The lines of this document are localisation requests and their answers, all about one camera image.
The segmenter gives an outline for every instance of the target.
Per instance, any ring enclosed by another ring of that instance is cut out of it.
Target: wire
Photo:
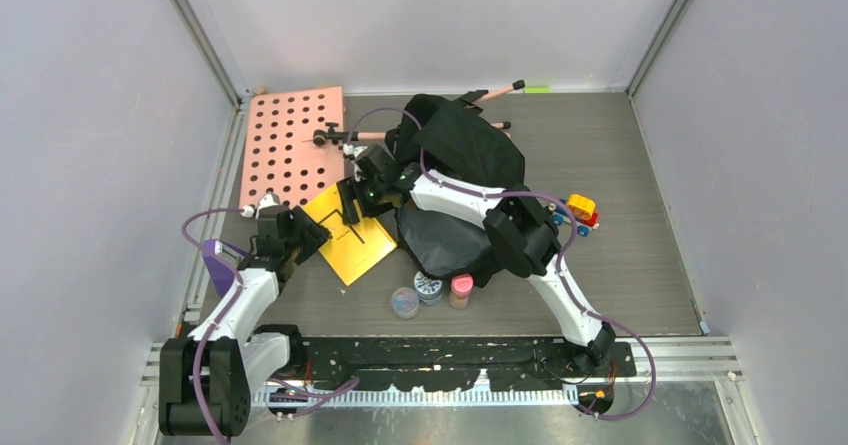
[[[403,115],[409,117],[412,120],[413,123],[415,123],[415,126],[418,127],[418,130],[421,130],[421,129],[424,128],[421,125],[421,122],[418,121],[418,118],[415,117],[415,115],[407,112],[406,110],[403,110],[403,109],[400,109],[400,108],[394,108],[394,107],[381,107],[381,108],[376,108],[374,110],[371,110],[370,112],[366,113],[365,115],[360,117],[359,120],[356,121],[353,128],[348,132],[346,143],[350,143],[350,141],[353,137],[353,133],[356,131],[357,127],[359,127],[359,124],[362,123],[362,120],[365,117],[371,115],[372,113],[379,112],[379,111],[395,111],[395,112],[402,113]],[[478,198],[483,197],[483,194],[480,193],[480,192],[477,192],[476,190],[472,190],[472,189],[462,187],[460,185],[456,185],[456,184],[453,184],[453,183],[448,183],[448,182],[445,182],[445,181],[439,182],[438,179],[436,179],[433,175],[430,174],[429,170],[427,170],[427,167],[424,164],[424,149],[423,148],[421,149],[421,154],[419,155],[418,160],[419,160],[419,166],[421,167],[422,174],[425,177],[427,177],[427,179],[429,179],[430,181],[439,183],[441,186],[444,186],[445,188],[448,188],[448,189],[451,189],[451,190],[454,190],[454,191],[457,191],[457,192],[461,192],[461,193],[464,193],[466,195],[471,195],[473,197],[478,197]],[[562,264],[565,261],[565,251],[568,250],[568,248],[574,243],[575,238],[577,238],[577,220],[574,218],[574,213],[571,211],[570,208],[568,208],[568,206],[566,205],[565,202],[562,201],[562,199],[556,198],[556,197],[549,195],[547,193],[531,192],[531,191],[507,191],[507,192],[501,192],[501,193],[495,193],[495,194],[492,194],[492,195],[487,195],[486,197],[488,197],[488,198],[532,197],[532,198],[542,199],[542,200],[545,200],[546,202],[550,202],[550,203],[562,206],[566,215],[568,215],[569,221],[571,222],[571,235],[568,237],[568,240],[566,240],[566,242],[563,244],[563,246],[559,249],[559,253],[557,254],[556,261],[555,261],[555,267],[556,267],[557,274],[559,275],[559,280],[562,283],[562,286],[565,289],[566,293],[568,294],[568,298],[574,303],[574,306],[576,306],[577,309],[580,310],[581,312],[583,312],[585,315],[588,315],[588,316],[590,316],[590,317],[592,317],[596,320],[600,320],[601,322],[607,322],[610,325],[617,327],[621,330],[624,330],[626,333],[630,334],[630,336],[632,336],[633,339],[636,340],[636,342],[639,343],[639,345],[642,347],[642,349],[645,350],[645,355],[648,358],[648,364],[651,368],[651,386],[648,389],[648,396],[645,397],[645,401],[643,401],[638,407],[636,407],[631,412],[620,414],[620,415],[601,415],[598,418],[600,418],[601,420],[610,420],[610,421],[624,420],[624,419],[627,419],[627,418],[635,417],[636,415],[642,413],[642,411],[653,400],[654,395],[657,392],[657,366],[656,366],[656,362],[654,360],[654,356],[651,353],[650,348],[648,347],[648,344],[645,343],[645,340],[638,333],[636,333],[632,328],[625,326],[621,322],[618,322],[618,321],[613,320],[611,318],[605,317],[605,316],[601,315],[600,313],[590,309],[589,307],[587,307],[583,303],[581,303],[580,300],[578,300],[577,297],[574,295],[574,291],[571,290],[571,285],[569,285],[568,281],[565,279],[565,273],[562,270]],[[593,414],[593,412],[591,410],[583,407],[582,405],[579,405],[578,408],[584,413]]]
[[[592,376],[591,374],[587,374],[587,375],[586,375],[585,377],[583,377],[583,379],[582,379],[582,380],[580,380],[579,382],[570,382],[570,381],[568,381],[568,380],[566,380],[566,379],[564,379],[564,378],[560,377],[559,375],[555,374],[554,372],[552,372],[552,371],[551,371],[551,369],[549,369],[549,368],[548,368],[548,361],[547,361],[547,360],[545,360],[545,361],[543,361],[543,362],[542,362],[542,369],[543,369],[544,371],[548,372],[548,374],[549,374],[550,376],[552,376],[552,377],[556,378],[557,380],[561,381],[562,383],[564,383],[564,384],[566,384],[566,385],[580,385],[581,383],[585,382],[586,380],[589,380],[589,378]]]
[[[345,393],[353,390],[354,388],[356,388],[357,385],[359,385],[359,377],[353,377],[350,380],[348,380],[347,382],[343,383],[342,386],[340,386],[339,388],[337,388],[333,392],[314,393],[314,392],[310,392],[308,390],[304,390],[302,388],[295,387],[294,385],[286,382],[285,380],[281,380],[279,378],[269,378],[268,381],[276,383],[277,385],[282,385],[282,386],[288,388],[289,390],[293,391],[295,393],[295,395],[297,395],[299,397],[319,398],[320,399],[318,401],[318,403],[316,403],[314,405],[311,405],[311,406],[309,406],[309,407],[307,407],[303,410],[298,410],[295,413],[289,414],[289,418],[299,418],[299,417],[309,415],[310,413],[317,410],[319,407],[323,406],[325,403],[329,402],[330,400],[332,400],[336,397],[340,397],[340,396],[344,395]]]
[[[200,244],[200,242],[195,240],[194,237],[192,237],[190,233],[188,233],[188,227],[191,226],[191,224],[195,220],[197,220],[198,218],[213,215],[215,213],[228,213],[228,212],[241,213],[241,211],[242,211],[242,209],[240,209],[240,208],[213,208],[211,210],[206,210],[205,212],[196,213],[196,214],[192,215],[191,217],[189,217],[183,223],[183,227],[182,227],[183,237],[185,237],[185,239],[188,240],[188,242],[191,243],[195,248],[197,248],[198,250],[203,252],[204,251],[203,246]],[[253,251],[253,241],[251,240],[251,252],[252,251]],[[226,444],[229,444],[230,441],[227,439],[227,437],[224,436],[223,433],[221,433],[221,429],[218,428],[218,424],[215,423],[215,417],[212,416],[212,411],[209,409],[209,403],[206,401],[206,397],[203,395],[203,388],[201,386],[201,379],[200,379],[201,378],[200,377],[200,368],[201,368],[200,365],[201,365],[201,362],[203,360],[203,351],[206,349],[206,344],[209,342],[209,337],[212,336],[212,333],[218,328],[218,324],[223,321],[224,317],[227,315],[227,313],[230,311],[230,309],[233,308],[233,305],[235,305],[236,301],[241,296],[241,293],[244,290],[244,278],[241,276],[241,272],[239,272],[238,268],[236,268],[234,265],[230,264],[229,262],[227,262],[223,258],[219,257],[218,255],[214,255],[214,254],[210,254],[209,256],[212,257],[217,262],[219,262],[220,264],[222,264],[227,270],[229,270],[230,272],[233,273],[235,280],[236,280],[236,289],[233,292],[230,299],[224,305],[224,308],[222,308],[220,313],[218,313],[218,315],[216,315],[215,318],[212,319],[212,325],[213,326],[207,327],[206,331],[203,333],[203,336],[201,336],[201,338],[200,338],[200,343],[197,345],[197,350],[194,352],[194,361],[192,362],[192,366],[191,366],[191,374],[192,374],[192,377],[193,377],[192,386],[194,388],[194,395],[197,398],[197,406],[200,408],[200,413],[203,415],[203,419],[206,421],[206,426],[209,427],[209,431],[212,433],[212,436],[215,437],[215,439],[218,441],[218,443],[220,443],[222,445],[226,445]],[[339,390],[344,389],[344,391],[339,393],[339,395],[341,395],[342,393],[347,393],[348,391],[355,388],[356,385],[358,385],[358,384],[359,384],[359,378],[357,378],[357,377],[354,377],[353,379],[348,380],[341,387],[339,387]],[[331,395],[332,394],[326,394],[326,395],[322,395],[322,397],[332,398]],[[303,415],[308,415],[308,414],[312,413],[313,411],[315,411],[316,409],[318,409],[319,407],[321,407],[322,405],[324,405],[325,403],[327,403],[327,401],[330,398],[325,398],[324,400],[319,401],[315,405],[313,405],[313,406],[311,406],[311,407],[309,407],[305,410],[301,410],[296,414],[293,414],[292,417],[294,418],[294,417],[299,417],[299,416],[303,416]]]

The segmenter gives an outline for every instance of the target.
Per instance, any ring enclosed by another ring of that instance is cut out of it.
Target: metal floor
[[[346,97],[345,122],[380,106],[403,107],[408,96]],[[512,139],[527,162],[533,190],[595,200],[600,228],[578,238],[568,264],[590,303],[646,335],[700,334],[680,255],[666,219],[653,171],[630,103],[624,94],[511,94],[485,104],[490,121],[509,120]],[[369,117],[360,131],[387,130],[398,114]],[[237,205],[241,171],[231,206]],[[391,214],[384,220],[391,225]],[[248,248],[255,222],[226,218],[222,239]],[[415,268],[394,251],[352,286],[345,287],[318,256],[295,272],[262,323],[297,324],[305,335],[546,335],[559,334],[541,297],[526,281],[501,272],[475,289],[465,310],[444,303],[400,320],[389,298],[412,284]],[[218,302],[213,287],[205,317]]]
[[[643,384],[616,384],[610,413],[633,409]],[[162,445],[213,443],[209,437],[164,437]],[[571,407],[427,407],[331,409],[294,421],[270,413],[248,424],[235,444],[361,443],[490,445],[732,444],[733,437],[713,382],[661,382],[654,403],[636,419],[602,422]]]

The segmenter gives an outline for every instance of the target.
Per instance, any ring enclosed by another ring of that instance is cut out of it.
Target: black cloth
[[[398,209],[396,218],[401,248],[416,268],[430,278],[450,280],[468,273],[474,278],[474,285],[484,287],[492,275],[503,269],[480,227],[413,205]]]
[[[386,145],[403,165],[417,162],[424,148],[425,164],[468,183],[512,188],[524,183],[524,155],[479,110],[436,95],[418,94],[404,107],[422,124],[401,119]]]

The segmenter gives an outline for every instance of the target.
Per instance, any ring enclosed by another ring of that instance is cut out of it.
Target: pink pegboard
[[[312,133],[326,122],[344,130],[342,87],[259,95],[250,102],[239,206],[267,191],[284,204],[304,205],[344,178],[338,147],[317,147]]]

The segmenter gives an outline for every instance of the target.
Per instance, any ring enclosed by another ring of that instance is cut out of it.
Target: purple object
[[[230,268],[222,264],[220,260],[216,260],[214,255],[221,256],[224,259],[229,258],[235,262],[234,265],[238,265],[238,262],[247,256],[247,252],[217,238],[203,242],[203,263],[206,264],[206,270],[209,271],[215,292],[218,293],[218,296],[223,297],[230,291],[236,276]]]

